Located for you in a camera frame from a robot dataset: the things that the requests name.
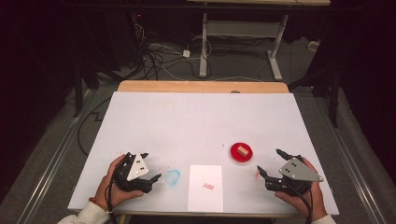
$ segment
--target white table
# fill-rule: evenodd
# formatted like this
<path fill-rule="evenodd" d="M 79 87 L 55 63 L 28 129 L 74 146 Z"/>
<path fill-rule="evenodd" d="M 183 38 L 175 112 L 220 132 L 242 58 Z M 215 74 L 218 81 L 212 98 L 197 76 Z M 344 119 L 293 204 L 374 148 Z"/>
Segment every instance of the white table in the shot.
<path fill-rule="evenodd" d="M 269 175 L 280 177 L 277 170 L 286 162 L 276 154 L 276 148 L 306 156 L 326 179 L 290 93 L 213 93 L 216 89 L 211 88 L 217 85 L 224 84 L 228 90 L 238 86 L 220 82 L 185 82 L 184 87 L 190 86 L 194 92 L 155 92 L 155 86 L 161 83 L 168 90 L 173 86 L 175 91 L 183 91 L 183 82 L 128 83 L 114 92 L 69 209 L 82 209 L 108 165 L 127 152 L 149 154 L 145 162 L 150 171 L 144 178 L 158 173 L 163 176 L 151 193 L 118 207 L 118 212 L 126 214 L 295 217 L 294 208 L 268 191 L 264 179 L 257 175 L 256 166 L 260 165 Z M 150 92 L 125 91 L 150 83 L 151 88 L 144 88 Z M 281 90 L 284 86 L 274 84 Z M 240 83 L 241 90 L 247 90 L 248 85 Z M 256 87 L 251 88 L 254 92 L 260 83 L 251 85 Z M 199 86 L 208 92 L 200 92 Z M 248 164 L 240 165 L 231 159 L 229 149 L 236 142 L 253 148 L 253 159 Z M 221 166 L 222 213 L 188 211 L 192 164 Z M 175 172 L 179 172 L 179 179 L 176 184 L 169 183 L 168 176 Z M 338 214 L 328 183 L 325 180 L 320 185 L 328 213 Z"/>

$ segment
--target red dish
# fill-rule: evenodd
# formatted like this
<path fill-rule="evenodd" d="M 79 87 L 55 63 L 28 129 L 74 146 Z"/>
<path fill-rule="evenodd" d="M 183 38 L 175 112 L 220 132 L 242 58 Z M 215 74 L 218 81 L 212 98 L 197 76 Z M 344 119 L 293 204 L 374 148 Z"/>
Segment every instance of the red dish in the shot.
<path fill-rule="evenodd" d="M 248 154 L 246 155 L 246 157 L 238 153 L 239 147 L 247 150 Z M 231 147 L 231 157 L 233 157 L 233 159 L 237 162 L 247 162 L 250 161 L 250 159 L 253 157 L 253 151 L 251 150 L 250 146 L 245 143 L 235 143 Z"/>

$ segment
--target human hand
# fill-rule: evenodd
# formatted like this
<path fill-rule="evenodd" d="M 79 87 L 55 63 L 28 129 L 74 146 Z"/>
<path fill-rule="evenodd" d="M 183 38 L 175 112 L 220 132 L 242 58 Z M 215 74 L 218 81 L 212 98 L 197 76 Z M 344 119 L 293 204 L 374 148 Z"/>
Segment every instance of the human hand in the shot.
<path fill-rule="evenodd" d="M 317 173 L 317 170 L 315 167 L 309 162 L 306 158 L 303 158 L 303 163 L 309 167 L 311 170 L 315 171 Z M 326 209 L 324 208 L 324 202 L 323 202 L 323 194 L 319 186 L 319 182 L 312 182 L 311 185 L 311 192 L 312 192 L 312 203 L 311 204 L 311 193 L 307 191 L 303 197 L 306 199 L 306 201 L 309 203 L 309 205 L 312 207 L 312 221 L 315 221 L 321 217 L 327 216 Z M 297 196 L 289 196 L 289 194 L 282 192 L 282 191 L 277 191 L 275 193 L 275 196 L 279 199 L 281 199 L 283 202 L 290 204 L 293 206 L 300 215 L 302 215 L 305 218 L 308 218 L 309 212 L 307 207 L 305 206 L 304 202 L 300 199 L 300 197 Z"/>
<path fill-rule="evenodd" d="M 95 200 L 97 203 L 102 205 L 106 210 L 108 210 L 107 207 L 107 202 L 106 202 L 106 196 L 107 195 L 107 186 L 110 184 L 111 176 L 114 173 L 114 170 L 116 169 L 117 165 L 122 162 L 122 160 L 125 158 L 125 155 L 121 155 L 118 158 L 116 158 L 113 162 L 111 162 L 110 166 L 108 167 L 107 175 L 105 175 L 102 179 L 102 182 L 100 183 L 98 190 L 96 191 L 95 195 Z M 133 190 L 130 192 L 123 191 L 117 187 L 115 183 L 113 183 L 112 190 L 111 190 L 111 204 L 113 205 L 113 208 L 116 208 L 118 205 L 121 203 L 138 198 L 143 196 L 143 191 L 140 190 Z"/>

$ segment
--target paper sheet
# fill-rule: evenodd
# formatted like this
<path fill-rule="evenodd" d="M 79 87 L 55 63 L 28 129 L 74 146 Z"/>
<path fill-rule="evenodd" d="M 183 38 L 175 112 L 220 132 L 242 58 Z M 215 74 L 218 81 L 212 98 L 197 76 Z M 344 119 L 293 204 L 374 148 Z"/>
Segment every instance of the paper sheet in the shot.
<path fill-rule="evenodd" d="M 192 165 L 190 167 L 190 212 L 223 212 L 221 166 Z"/>

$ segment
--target table leg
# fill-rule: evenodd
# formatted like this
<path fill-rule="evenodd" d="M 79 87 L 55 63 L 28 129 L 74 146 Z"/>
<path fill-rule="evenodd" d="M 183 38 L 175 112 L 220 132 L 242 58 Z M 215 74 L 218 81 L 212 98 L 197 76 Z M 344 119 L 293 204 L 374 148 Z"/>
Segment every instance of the table leg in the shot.
<path fill-rule="evenodd" d="M 281 81 L 282 76 L 280 74 L 279 67 L 277 66 L 276 62 L 276 53 L 280 45 L 280 41 L 282 40 L 282 35 L 283 32 L 285 31 L 286 27 L 286 22 L 288 21 L 289 15 L 284 15 L 282 17 L 282 22 L 279 24 L 279 27 L 277 28 L 277 33 L 276 33 L 276 39 L 275 39 L 275 44 L 273 50 L 268 50 L 268 59 L 270 61 L 271 68 L 273 70 L 274 78 L 276 81 Z"/>
<path fill-rule="evenodd" d="M 206 38 L 207 38 L 207 13 L 204 13 L 204 19 L 202 22 L 202 49 L 201 49 L 201 62 L 199 66 L 199 77 L 206 77 L 206 60 L 207 60 L 207 49 L 206 49 Z"/>

